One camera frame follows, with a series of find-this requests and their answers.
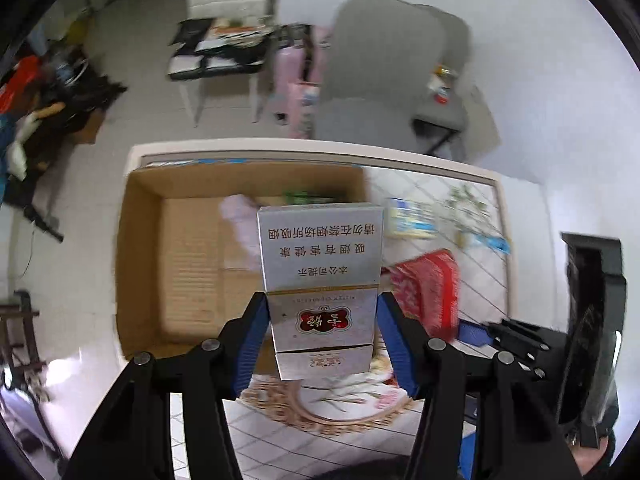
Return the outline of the grey chair front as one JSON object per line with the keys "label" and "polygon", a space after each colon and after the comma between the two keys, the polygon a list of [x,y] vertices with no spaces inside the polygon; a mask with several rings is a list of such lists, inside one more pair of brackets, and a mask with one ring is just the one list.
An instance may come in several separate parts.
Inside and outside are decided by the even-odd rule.
{"label": "grey chair front", "polygon": [[332,29],[314,138],[420,153],[414,116],[446,36],[431,12],[402,0],[347,0]]}

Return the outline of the grey chair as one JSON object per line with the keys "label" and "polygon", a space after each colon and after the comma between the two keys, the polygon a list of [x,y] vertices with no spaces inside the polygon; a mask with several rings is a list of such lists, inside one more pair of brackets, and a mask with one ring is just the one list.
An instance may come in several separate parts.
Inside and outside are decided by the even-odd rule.
{"label": "grey chair", "polygon": [[332,29],[314,138],[420,153],[414,116],[446,36],[431,12],[402,0],[347,0]]}
{"label": "grey chair", "polygon": [[445,47],[430,82],[430,96],[413,119],[418,138],[431,144],[425,154],[436,156],[450,146],[469,125],[469,115],[458,93],[460,76],[471,54],[471,29],[454,14],[430,6],[416,5],[439,21],[445,35]]}

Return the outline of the green wet wipes pack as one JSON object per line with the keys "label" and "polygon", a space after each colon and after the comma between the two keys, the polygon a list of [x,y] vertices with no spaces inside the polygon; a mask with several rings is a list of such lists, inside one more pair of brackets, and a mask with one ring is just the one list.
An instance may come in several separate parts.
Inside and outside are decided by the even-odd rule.
{"label": "green wet wipes pack", "polygon": [[309,192],[309,191],[286,191],[283,198],[288,206],[325,205],[337,202],[335,196]]}

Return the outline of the yellow blue tissue pack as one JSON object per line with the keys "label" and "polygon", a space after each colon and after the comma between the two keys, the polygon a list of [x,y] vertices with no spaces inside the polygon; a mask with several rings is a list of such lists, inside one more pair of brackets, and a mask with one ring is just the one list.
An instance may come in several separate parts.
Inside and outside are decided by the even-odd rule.
{"label": "yellow blue tissue pack", "polygon": [[429,204],[390,197],[385,203],[386,235],[408,240],[428,240],[437,234],[434,212]]}

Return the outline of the red wet wipes pack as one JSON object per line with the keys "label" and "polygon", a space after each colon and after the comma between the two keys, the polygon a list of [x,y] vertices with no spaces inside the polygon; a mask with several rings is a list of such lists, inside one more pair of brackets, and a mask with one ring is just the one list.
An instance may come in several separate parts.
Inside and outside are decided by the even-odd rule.
{"label": "red wet wipes pack", "polygon": [[427,335],[450,342],[457,338],[460,271],[448,249],[420,255],[382,271],[402,312]]}

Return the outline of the items on grey chair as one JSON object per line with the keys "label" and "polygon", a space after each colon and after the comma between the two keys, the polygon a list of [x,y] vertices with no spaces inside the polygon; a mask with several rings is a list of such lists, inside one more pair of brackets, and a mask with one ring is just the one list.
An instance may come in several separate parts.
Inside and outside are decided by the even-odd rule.
{"label": "items on grey chair", "polygon": [[450,101],[452,88],[458,78],[458,73],[446,65],[439,65],[432,73],[427,85],[433,99],[439,104],[447,104]]}

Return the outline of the white board leaning on wall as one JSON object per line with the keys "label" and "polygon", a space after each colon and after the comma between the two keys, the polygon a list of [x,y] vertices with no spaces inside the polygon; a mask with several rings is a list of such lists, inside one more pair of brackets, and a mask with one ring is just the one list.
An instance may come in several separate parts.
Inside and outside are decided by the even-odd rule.
{"label": "white board leaning on wall", "polygon": [[465,97],[464,106],[468,113],[468,128],[464,134],[465,154],[468,161],[475,164],[495,151],[502,144],[502,139],[484,93],[476,84]]}

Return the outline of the open cardboard box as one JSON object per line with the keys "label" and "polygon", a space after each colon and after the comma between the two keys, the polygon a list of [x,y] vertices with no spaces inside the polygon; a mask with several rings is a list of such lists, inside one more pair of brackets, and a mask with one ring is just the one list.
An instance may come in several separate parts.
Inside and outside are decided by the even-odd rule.
{"label": "open cardboard box", "polygon": [[126,359],[178,356],[242,315],[262,272],[222,201],[284,204],[295,192],[347,203],[367,198],[362,168],[302,162],[214,162],[128,174],[115,252],[117,336]]}

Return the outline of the small cardboard box on floor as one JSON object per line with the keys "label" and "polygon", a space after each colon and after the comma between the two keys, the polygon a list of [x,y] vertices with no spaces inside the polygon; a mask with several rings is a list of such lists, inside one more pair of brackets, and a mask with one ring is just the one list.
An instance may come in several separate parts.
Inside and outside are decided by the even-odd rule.
{"label": "small cardboard box on floor", "polygon": [[85,125],[73,134],[73,140],[76,145],[93,145],[105,119],[105,113],[99,108],[93,110]]}

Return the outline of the pile of colourful clothes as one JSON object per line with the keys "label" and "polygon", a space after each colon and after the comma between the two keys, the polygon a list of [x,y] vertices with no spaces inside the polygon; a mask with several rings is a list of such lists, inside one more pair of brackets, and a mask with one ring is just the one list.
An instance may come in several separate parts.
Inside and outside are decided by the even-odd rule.
{"label": "pile of colourful clothes", "polygon": [[127,91],[98,72],[80,44],[58,41],[24,55],[1,87],[1,203],[58,242],[64,235],[34,204],[38,181],[77,146],[73,134],[93,110],[105,115]]}

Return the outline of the dark wooden chair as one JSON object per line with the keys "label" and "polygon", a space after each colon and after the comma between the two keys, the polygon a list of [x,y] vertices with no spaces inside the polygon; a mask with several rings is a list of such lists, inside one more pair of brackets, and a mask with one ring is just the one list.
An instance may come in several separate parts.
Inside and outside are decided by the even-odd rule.
{"label": "dark wooden chair", "polygon": [[34,323],[39,315],[26,289],[17,289],[1,304],[1,382],[9,390],[41,387],[46,362],[36,341]]}

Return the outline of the white cigarette box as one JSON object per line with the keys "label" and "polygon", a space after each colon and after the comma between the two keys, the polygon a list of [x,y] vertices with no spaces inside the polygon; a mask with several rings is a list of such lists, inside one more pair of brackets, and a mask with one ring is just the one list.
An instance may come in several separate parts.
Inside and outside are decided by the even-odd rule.
{"label": "white cigarette box", "polygon": [[285,382],[368,370],[383,221],[383,208],[366,203],[258,210],[272,344]]}

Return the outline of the blue white sachet packet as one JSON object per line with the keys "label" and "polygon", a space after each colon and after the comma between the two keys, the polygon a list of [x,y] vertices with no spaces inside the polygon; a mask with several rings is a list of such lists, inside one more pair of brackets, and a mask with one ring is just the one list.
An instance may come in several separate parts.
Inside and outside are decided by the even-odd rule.
{"label": "blue white sachet packet", "polygon": [[456,242],[462,249],[480,245],[489,248],[493,252],[498,252],[498,254],[501,255],[510,255],[511,253],[509,241],[501,236],[491,236],[482,233],[462,231],[457,232]]}

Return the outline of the grey chair back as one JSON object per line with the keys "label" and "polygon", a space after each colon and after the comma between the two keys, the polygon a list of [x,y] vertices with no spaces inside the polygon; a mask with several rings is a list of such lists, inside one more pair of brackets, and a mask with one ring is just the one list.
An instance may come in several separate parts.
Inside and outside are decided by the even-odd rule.
{"label": "grey chair back", "polygon": [[436,156],[450,146],[469,125],[469,115],[458,93],[460,76],[471,54],[471,29],[454,14],[430,6],[416,5],[439,21],[445,35],[445,47],[430,82],[430,96],[413,119],[418,138],[431,144],[425,154]]}

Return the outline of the pink suitcase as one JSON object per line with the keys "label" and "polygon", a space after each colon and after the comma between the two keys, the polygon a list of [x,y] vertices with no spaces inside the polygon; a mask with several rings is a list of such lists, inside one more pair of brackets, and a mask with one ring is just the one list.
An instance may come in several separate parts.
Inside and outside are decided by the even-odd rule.
{"label": "pink suitcase", "polygon": [[279,29],[270,110],[291,138],[314,136],[330,40],[331,29],[317,25],[288,24]]}

